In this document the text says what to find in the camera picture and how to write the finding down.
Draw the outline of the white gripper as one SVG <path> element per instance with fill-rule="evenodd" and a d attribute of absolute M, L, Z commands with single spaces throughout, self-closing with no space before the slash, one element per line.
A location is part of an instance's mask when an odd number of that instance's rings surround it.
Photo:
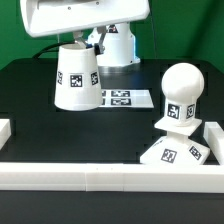
<path fill-rule="evenodd" d="M 105 26 L 143 20 L 149 12 L 148 0 L 20 0 L 26 32 L 32 37 L 73 33 L 77 49 L 86 49 L 83 30 L 97 28 L 96 55 L 104 53 Z"/>

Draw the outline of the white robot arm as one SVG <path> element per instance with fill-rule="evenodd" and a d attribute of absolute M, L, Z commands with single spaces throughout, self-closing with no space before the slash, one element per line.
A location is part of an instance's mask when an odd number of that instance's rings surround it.
<path fill-rule="evenodd" d="M 92 29 L 88 44 L 97 43 L 97 57 L 104 70 L 138 64 L 136 39 L 130 22 L 150 13 L 148 0 L 20 0 L 26 32 L 32 37 Z"/>

